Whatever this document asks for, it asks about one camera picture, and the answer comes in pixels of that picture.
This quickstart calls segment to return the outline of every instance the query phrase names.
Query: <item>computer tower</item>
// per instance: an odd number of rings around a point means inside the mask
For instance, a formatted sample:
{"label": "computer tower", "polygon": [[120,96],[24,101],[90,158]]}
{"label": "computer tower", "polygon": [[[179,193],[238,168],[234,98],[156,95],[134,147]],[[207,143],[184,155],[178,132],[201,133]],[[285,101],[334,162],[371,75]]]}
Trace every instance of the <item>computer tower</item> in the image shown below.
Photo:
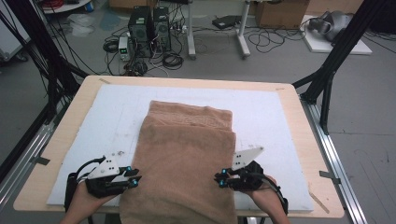
{"label": "computer tower", "polygon": [[168,7],[155,7],[152,10],[155,34],[157,43],[160,44],[162,51],[169,51],[171,46],[171,33],[169,27],[169,8]]}
{"label": "computer tower", "polygon": [[151,41],[155,37],[151,9],[148,6],[134,7],[128,22],[135,57],[150,57],[152,55]]}

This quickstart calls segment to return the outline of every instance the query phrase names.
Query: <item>cardboard box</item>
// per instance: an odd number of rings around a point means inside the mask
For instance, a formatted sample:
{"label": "cardboard box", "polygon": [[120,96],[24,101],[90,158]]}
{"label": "cardboard box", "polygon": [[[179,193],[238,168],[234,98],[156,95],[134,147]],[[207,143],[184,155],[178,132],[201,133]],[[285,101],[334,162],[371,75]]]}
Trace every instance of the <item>cardboard box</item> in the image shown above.
{"label": "cardboard box", "polygon": [[114,8],[131,9],[136,6],[154,7],[157,4],[157,0],[109,0],[108,4]]}
{"label": "cardboard box", "polygon": [[335,10],[346,14],[356,13],[362,2],[363,0],[311,0],[306,9],[306,15],[321,16],[326,11],[333,12]]}
{"label": "cardboard box", "polygon": [[310,0],[284,0],[272,5],[259,3],[257,25],[263,28],[299,29]]}

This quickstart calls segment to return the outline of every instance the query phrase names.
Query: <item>floor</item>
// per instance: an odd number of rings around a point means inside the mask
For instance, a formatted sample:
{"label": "floor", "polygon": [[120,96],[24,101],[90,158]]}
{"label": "floor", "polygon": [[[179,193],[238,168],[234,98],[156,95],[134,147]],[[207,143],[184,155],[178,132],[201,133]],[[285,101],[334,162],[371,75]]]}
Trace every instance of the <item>floor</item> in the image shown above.
{"label": "floor", "polygon": [[[128,17],[122,12],[109,10],[106,2],[98,3],[95,11],[88,14],[95,18],[93,33],[87,37],[76,37],[69,32],[66,37],[68,44],[90,67],[78,62],[82,70],[106,75],[106,53],[102,48],[104,40],[126,26]],[[67,13],[59,15],[62,26],[67,23],[67,16]],[[194,24],[214,28],[211,20],[213,17],[194,18]],[[249,18],[248,24],[254,25],[254,20]],[[257,34],[254,32],[256,30],[247,28],[246,37]],[[268,47],[256,48],[248,42],[251,56],[243,60],[234,33],[205,31],[196,32],[194,36],[197,49],[195,61],[187,56],[186,42],[182,36],[182,67],[178,70],[154,68],[145,77],[292,83],[318,70],[328,56],[327,53],[310,52],[303,40],[286,39],[283,45],[267,53],[259,50],[266,51]],[[396,170],[396,42],[379,37],[370,39],[388,49],[363,38],[373,53],[346,58],[333,81],[329,131],[368,223],[385,224],[396,220],[396,178],[393,173]],[[251,40],[257,41],[257,37],[252,36]],[[180,44],[175,42],[174,48],[179,49]],[[65,48],[66,44],[63,42],[61,46]],[[122,71],[118,55],[109,67],[113,74]],[[301,87],[297,92],[302,93],[305,89]],[[47,100],[44,85],[32,60],[27,63],[12,61],[0,66],[0,162],[15,147]],[[15,211],[12,208],[13,199],[20,188],[21,185],[15,189],[7,204],[2,205],[0,223],[54,223],[60,220],[62,213]],[[104,217],[95,215],[94,219],[101,223]],[[292,218],[291,222],[349,223],[347,216],[325,220]]]}

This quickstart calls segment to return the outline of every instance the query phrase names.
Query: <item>black pole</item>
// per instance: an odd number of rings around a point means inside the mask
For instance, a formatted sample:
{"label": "black pole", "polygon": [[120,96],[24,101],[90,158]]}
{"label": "black pole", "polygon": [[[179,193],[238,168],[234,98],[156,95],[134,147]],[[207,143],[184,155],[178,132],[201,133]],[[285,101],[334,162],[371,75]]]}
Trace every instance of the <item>black pole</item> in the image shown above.
{"label": "black pole", "polygon": [[299,88],[311,82],[306,92],[301,94],[302,100],[307,101],[309,104],[315,104],[320,94],[325,91],[322,98],[320,125],[326,134],[329,134],[327,124],[332,92],[332,80],[335,73],[387,1],[388,0],[364,0],[319,70],[292,84],[294,88]]}

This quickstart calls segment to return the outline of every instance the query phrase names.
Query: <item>human hand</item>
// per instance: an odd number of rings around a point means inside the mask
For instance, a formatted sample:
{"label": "human hand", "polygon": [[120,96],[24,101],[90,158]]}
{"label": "human hand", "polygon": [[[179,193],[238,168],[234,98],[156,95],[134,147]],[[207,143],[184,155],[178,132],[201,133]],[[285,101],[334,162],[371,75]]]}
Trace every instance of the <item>human hand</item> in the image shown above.
{"label": "human hand", "polygon": [[96,198],[88,192],[85,181],[82,181],[78,184],[69,209],[60,224],[78,224],[95,213],[104,203],[116,196],[111,195],[104,198]]}
{"label": "human hand", "polygon": [[[276,180],[273,177],[269,175],[267,175],[267,177],[276,184]],[[258,189],[252,191],[243,191],[243,193],[246,193],[264,213],[268,214],[274,223],[290,223],[288,217],[283,211],[282,204],[277,194],[268,184],[262,183]]]}

